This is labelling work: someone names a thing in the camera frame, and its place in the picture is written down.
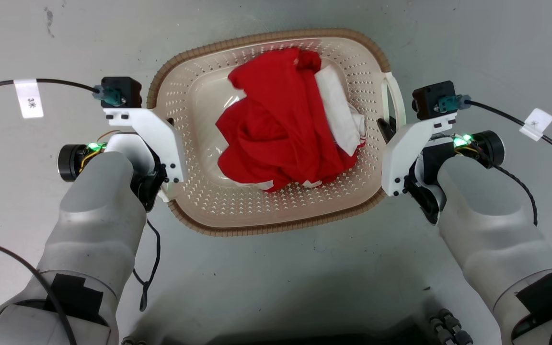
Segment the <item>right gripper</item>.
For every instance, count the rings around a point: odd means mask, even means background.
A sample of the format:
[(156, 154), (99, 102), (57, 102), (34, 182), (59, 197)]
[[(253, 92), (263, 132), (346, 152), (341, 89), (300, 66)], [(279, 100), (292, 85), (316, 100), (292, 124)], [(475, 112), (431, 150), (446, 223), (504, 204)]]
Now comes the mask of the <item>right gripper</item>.
[[(379, 131), (388, 144), (396, 133), (396, 119), (377, 119)], [(453, 139), (433, 139), (421, 149), (405, 177), (405, 190), (420, 205), (422, 213), (430, 224), (438, 223), (439, 214), (446, 203), (446, 196), (439, 186), (437, 175), (448, 159), (454, 157)]]

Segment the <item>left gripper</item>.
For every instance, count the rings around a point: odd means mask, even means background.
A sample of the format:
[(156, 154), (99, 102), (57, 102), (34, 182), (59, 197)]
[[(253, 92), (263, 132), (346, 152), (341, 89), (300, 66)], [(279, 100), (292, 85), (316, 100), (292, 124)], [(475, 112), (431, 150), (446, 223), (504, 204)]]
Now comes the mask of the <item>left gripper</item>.
[(131, 190), (150, 212), (161, 185), (167, 182), (166, 165), (138, 134), (114, 134), (105, 151), (118, 151), (129, 159), (134, 169)]

